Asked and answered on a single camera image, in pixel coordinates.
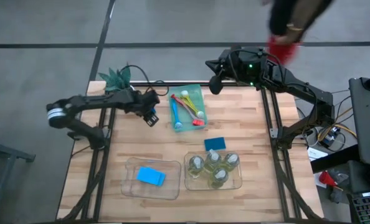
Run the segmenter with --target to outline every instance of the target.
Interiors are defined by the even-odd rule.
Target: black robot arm
[[[216,74],[211,78],[209,87],[213,94],[219,94],[222,80],[235,80],[238,84],[255,86],[257,90],[266,88],[276,93],[286,92],[314,104],[311,116],[277,130],[277,146],[290,149],[297,135],[315,126],[334,123],[333,95],[295,78],[291,71],[269,60],[269,56],[263,48],[224,50],[217,60],[206,61],[206,65]]]
[[[160,103],[154,90],[141,94],[131,88],[102,96],[73,96],[47,105],[49,125],[53,128],[69,128],[76,134],[85,136],[92,149],[106,146],[103,131],[75,119],[75,115],[84,110],[117,108],[125,113],[132,112],[143,117],[149,126],[159,120],[154,113],[154,106]]]

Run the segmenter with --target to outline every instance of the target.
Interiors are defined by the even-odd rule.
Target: blue toothbrush
[[[173,107],[174,117],[175,117],[175,125],[174,125],[174,128],[175,129],[183,128],[183,124],[179,121],[179,118],[178,118],[177,102],[175,102],[175,99],[172,99],[171,98],[171,106]]]

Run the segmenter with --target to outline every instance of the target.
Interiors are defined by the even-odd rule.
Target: teal tray
[[[178,98],[181,96],[181,92],[183,90],[186,90],[189,93],[189,97],[191,98],[193,104],[199,111],[203,111],[204,113],[204,125],[203,126],[194,126],[192,124],[193,119],[187,112],[185,108],[183,108],[179,103],[177,104],[177,111],[178,111],[178,118],[180,122],[183,124],[183,127],[181,129],[175,129],[175,117],[174,117],[174,111],[171,104],[173,101],[171,100],[171,95],[174,94]],[[192,131],[197,129],[203,129],[207,126],[207,114],[206,110],[204,108],[204,102],[203,102],[203,94],[202,89],[200,85],[193,84],[193,85],[184,85],[184,86],[178,86],[178,87],[170,87],[168,92],[168,101],[169,101],[169,108],[171,112],[171,126],[175,130],[175,132],[182,132],[182,131]]]

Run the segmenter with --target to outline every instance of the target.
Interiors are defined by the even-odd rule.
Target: glass bottle
[[[228,153],[224,158],[224,163],[222,167],[227,171],[230,172],[235,169],[240,163],[239,156],[236,153]]]
[[[189,168],[188,172],[189,175],[193,178],[198,178],[200,172],[202,172],[204,167],[204,160],[200,156],[193,156],[189,160]]]
[[[209,187],[212,189],[218,189],[228,180],[228,172],[223,168],[217,168],[212,172],[211,177],[207,181]]]
[[[221,155],[218,154],[216,151],[210,149],[209,154],[206,158],[206,163],[204,164],[204,168],[206,171],[213,172],[216,167],[221,163]]]

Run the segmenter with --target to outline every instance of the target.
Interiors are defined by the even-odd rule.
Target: black pants
[[[287,24],[291,22],[290,19],[292,18],[292,12],[297,1],[298,0],[275,0],[271,9],[271,18],[269,22],[271,34],[286,34]],[[318,6],[313,17],[308,21],[306,27],[304,28],[303,32],[300,34],[296,42],[299,42],[301,40],[305,31],[310,28],[315,19],[318,18],[332,2],[333,0],[322,0],[322,3]]]

